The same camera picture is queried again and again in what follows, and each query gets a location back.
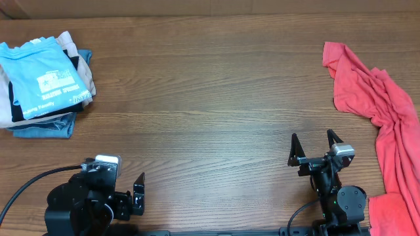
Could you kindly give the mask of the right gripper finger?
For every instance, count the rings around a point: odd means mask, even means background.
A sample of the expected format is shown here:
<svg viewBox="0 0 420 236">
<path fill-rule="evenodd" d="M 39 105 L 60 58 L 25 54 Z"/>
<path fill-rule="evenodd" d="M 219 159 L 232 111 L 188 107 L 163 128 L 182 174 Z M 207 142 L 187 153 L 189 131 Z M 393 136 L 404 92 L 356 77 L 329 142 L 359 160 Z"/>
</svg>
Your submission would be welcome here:
<svg viewBox="0 0 420 236">
<path fill-rule="evenodd" d="M 306 160 L 305 152 L 296 133 L 291 136 L 291 150 L 288 158 L 287 165 L 296 167 L 301 165 Z"/>
<path fill-rule="evenodd" d="M 336 135 L 336 133 L 331 128 L 327 130 L 327 138 L 328 138 L 330 149 L 333 149 L 333 146 L 335 144 L 343 143 L 343 141 Z"/>
</svg>

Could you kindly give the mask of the light blue printed t-shirt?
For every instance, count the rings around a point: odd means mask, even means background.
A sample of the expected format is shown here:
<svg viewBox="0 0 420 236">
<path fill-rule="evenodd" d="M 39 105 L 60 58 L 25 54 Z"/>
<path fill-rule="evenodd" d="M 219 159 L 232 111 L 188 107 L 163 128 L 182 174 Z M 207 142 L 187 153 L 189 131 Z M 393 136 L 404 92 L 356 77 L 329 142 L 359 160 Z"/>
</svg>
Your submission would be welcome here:
<svg viewBox="0 0 420 236">
<path fill-rule="evenodd" d="M 14 105 L 25 120 L 40 117 L 92 97 L 54 37 L 10 48 L 1 43 L 1 67 L 12 83 Z"/>
</svg>

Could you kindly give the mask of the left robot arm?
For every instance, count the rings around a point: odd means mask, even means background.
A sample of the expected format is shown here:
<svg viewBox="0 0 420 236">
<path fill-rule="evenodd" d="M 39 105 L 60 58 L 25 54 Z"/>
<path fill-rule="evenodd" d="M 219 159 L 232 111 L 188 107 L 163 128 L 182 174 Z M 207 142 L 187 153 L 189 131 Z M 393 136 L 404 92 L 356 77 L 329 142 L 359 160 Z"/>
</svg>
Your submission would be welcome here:
<svg viewBox="0 0 420 236">
<path fill-rule="evenodd" d="M 113 220 L 129 221 L 144 214 L 145 173 L 132 191 L 116 191 L 121 157 L 98 155 L 81 163 L 81 172 L 47 196 L 48 235 L 109 235 Z"/>
</svg>

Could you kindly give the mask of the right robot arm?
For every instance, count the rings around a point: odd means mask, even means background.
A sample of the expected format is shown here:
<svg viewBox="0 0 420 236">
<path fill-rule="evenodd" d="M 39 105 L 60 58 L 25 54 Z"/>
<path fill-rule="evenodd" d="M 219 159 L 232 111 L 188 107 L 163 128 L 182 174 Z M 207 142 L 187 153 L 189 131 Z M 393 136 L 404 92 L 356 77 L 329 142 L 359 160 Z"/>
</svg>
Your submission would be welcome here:
<svg viewBox="0 0 420 236">
<path fill-rule="evenodd" d="M 294 133 L 291 136 L 291 150 L 287 165 L 299 167 L 299 176 L 309 176 L 311 188 L 317 199 L 303 205 L 290 217 L 285 229 L 286 235 L 369 235 L 360 222 L 365 219 L 366 192 L 358 186 L 343 186 L 339 172 L 348 167 L 355 157 L 355 150 L 344 143 L 336 133 L 327 130 L 329 151 L 322 157 L 308 158 Z M 310 227 L 292 227 L 295 217 L 303 210 L 319 203 L 323 218 L 313 221 Z"/>
</svg>

